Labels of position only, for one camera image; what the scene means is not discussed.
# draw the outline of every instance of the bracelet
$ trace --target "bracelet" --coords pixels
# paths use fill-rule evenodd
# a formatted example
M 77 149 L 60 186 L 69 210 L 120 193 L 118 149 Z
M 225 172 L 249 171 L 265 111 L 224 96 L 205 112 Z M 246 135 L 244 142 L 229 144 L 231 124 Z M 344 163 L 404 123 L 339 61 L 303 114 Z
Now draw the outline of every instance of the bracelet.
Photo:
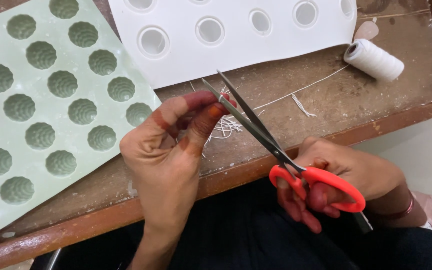
M 375 214 L 375 213 L 371 213 L 371 215 L 374 217 L 383 219 L 383 220 L 398 220 L 400 218 L 406 217 L 407 215 L 409 215 L 411 210 L 413 210 L 413 205 L 414 205 L 413 194 L 411 193 L 410 190 L 408 190 L 408 192 L 409 192 L 409 196 L 411 197 L 411 202 L 409 203 L 409 206 L 407 207 L 406 210 L 403 210 L 403 211 L 397 212 L 397 213 L 393 213 L 393 214 L 387 214 L 387 215 L 380 215 L 380 214 Z

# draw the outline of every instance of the wooden table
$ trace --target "wooden table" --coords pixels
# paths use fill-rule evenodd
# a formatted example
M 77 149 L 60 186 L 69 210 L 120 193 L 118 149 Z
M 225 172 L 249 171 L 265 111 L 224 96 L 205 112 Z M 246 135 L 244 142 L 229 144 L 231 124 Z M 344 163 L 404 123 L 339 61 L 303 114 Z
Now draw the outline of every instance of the wooden table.
M 27 0 L 0 0 L 0 12 Z M 116 31 L 107 0 L 94 0 Z M 298 92 L 317 117 L 306 117 L 291 98 L 265 107 L 260 115 L 290 157 L 309 135 L 342 145 L 364 140 L 432 118 L 432 0 L 359 0 L 357 27 L 377 18 L 376 45 L 405 63 L 392 83 L 376 82 L 351 66 Z M 266 62 L 227 72 L 250 106 L 257 107 L 318 81 L 345 66 L 345 46 Z M 207 77 L 222 86 L 217 76 Z M 199 80 L 196 89 L 204 89 Z M 192 91 L 189 83 L 156 89 L 164 101 Z M 205 147 L 198 198 L 267 176 L 275 164 L 249 132 L 213 139 Z M 0 230 L 0 268 L 34 258 L 143 218 L 121 155 Z M 15 232 L 11 238 L 3 233 Z

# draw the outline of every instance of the hand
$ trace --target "hand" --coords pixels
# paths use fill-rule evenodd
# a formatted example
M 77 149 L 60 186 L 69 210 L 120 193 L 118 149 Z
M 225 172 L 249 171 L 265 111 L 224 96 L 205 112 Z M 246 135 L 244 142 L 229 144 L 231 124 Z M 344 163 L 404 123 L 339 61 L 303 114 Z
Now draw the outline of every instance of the hand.
M 209 91 L 166 100 L 119 144 L 145 218 L 144 233 L 175 239 L 196 199 L 201 152 L 229 112 Z M 176 144 L 181 130 L 186 134 Z
M 395 164 L 378 156 L 315 137 L 308 137 L 303 141 L 294 162 L 338 175 L 356 187 L 367 201 L 380 198 L 405 183 L 403 172 Z M 288 169 L 297 177 L 301 177 L 290 166 Z M 279 204 L 294 220 L 308 225 L 315 233 L 321 232 L 321 224 L 306 209 L 306 205 L 317 212 L 337 218 L 340 215 L 339 210 L 330 204 L 351 202 L 349 195 L 322 182 L 317 182 L 311 187 L 306 203 L 283 179 L 278 179 L 277 185 Z

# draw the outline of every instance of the red scissors handle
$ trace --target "red scissors handle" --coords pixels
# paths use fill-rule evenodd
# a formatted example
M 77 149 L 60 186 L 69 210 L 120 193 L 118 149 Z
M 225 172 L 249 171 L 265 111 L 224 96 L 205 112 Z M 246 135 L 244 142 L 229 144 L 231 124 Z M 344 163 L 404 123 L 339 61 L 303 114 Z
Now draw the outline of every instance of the red scissors handle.
M 347 193 L 354 200 L 354 202 L 340 202 L 331 204 L 331 206 L 336 209 L 345 212 L 357 213 L 363 211 L 364 207 L 366 206 L 366 200 L 364 199 L 361 192 L 359 192 L 359 190 L 357 190 L 353 185 L 338 175 L 330 173 L 327 170 L 314 167 L 307 167 L 306 170 L 301 173 L 301 175 L 304 177 L 304 179 L 306 179 L 310 188 L 316 182 L 323 182 Z M 289 185 L 293 188 L 296 194 L 301 197 L 301 199 L 306 199 L 306 191 L 304 190 L 303 182 L 297 177 L 293 178 L 287 169 L 275 165 L 269 172 L 269 180 L 275 187 L 276 177 L 283 178 L 289 183 Z

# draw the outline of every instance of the thread spool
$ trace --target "thread spool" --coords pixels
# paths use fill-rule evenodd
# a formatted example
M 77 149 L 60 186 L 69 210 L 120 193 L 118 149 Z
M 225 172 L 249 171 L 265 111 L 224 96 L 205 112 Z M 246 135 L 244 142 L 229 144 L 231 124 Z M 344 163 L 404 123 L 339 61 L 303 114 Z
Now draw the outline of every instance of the thread spool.
M 366 39 L 357 39 L 344 54 L 344 61 L 381 81 L 392 81 L 404 70 L 404 64 Z

